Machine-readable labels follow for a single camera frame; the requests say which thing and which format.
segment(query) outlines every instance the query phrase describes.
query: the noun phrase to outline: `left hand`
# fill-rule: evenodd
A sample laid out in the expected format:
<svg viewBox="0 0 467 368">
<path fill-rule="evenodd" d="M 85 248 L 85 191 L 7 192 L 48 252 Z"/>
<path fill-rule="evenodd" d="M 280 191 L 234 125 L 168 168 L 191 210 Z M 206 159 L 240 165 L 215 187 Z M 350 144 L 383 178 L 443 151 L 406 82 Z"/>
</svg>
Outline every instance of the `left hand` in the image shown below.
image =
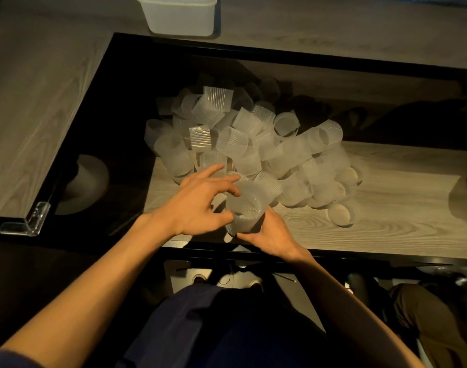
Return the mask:
<svg viewBox="0 0 467 368">
<path fill-rule="evenodd" d="M 222 192 L 240 196 L 234 185 L 239 176 L 210 178 L 224 164 L 215 164 L 201 173 L 194 173 L 181 183 L 180 191 L 154 214 L 172 223 L 173 235 L 200 235 L 214 231 L 234 220 L 230 210 L 213 213 L 213 198 Z"/>
</svg>

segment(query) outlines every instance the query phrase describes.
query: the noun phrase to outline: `white plastic container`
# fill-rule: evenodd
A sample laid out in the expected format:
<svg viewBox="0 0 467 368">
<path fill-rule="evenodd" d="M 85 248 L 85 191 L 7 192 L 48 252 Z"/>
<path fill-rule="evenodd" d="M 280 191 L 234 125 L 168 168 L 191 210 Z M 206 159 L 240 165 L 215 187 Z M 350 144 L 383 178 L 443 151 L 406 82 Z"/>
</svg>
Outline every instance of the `white plastic container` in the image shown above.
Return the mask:
<svg viewBox="0 0 467 368">
<path fill-rule="evenodd" d="M 150 30 L 162 35 L 209 36 L 217 0 L 138 0 Z"/>
</svg>

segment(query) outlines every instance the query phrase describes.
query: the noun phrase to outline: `wood grain surface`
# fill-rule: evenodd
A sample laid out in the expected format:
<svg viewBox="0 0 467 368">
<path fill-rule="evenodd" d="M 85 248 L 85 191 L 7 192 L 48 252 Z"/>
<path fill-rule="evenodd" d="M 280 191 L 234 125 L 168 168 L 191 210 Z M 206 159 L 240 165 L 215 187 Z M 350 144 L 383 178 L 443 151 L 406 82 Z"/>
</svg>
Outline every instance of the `wood grain surface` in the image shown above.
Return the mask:
<svg viewBox="0 0 467 368">
<path fill-rule="evenodd" d="M 341 228 L 329 221 L 326 210 L 278 204 L 275 210 L 301 245 L 467 258 L 467 152 L 359 142 L 344 142 L 344 146 L 370 167 L 355 196 L 362 208 L 360 221 Z M 178 190 L 157 158 L 145 211 L 163 205 Z M 224 235 L 224 230 L 218 230 L 194 238 L 179 235 L 173 240 L 221 243 Z"/>
<path fill-rule="evenodd" d="M 28 215 L 111 37 L 0 12 L 0 216 Z"/>
<path fill-rule="evenodd" d="M 221 18 L 213 36 L 184 39 L 467 68 L 465 7 L 402 0 L 219 0 L 219 4 Z M 148 34 L 136 0 L 2 0 L 0 8 L 126 20 L 128 24 L 116 25 L 126 30 L 117 32 Z"/>
</svg>

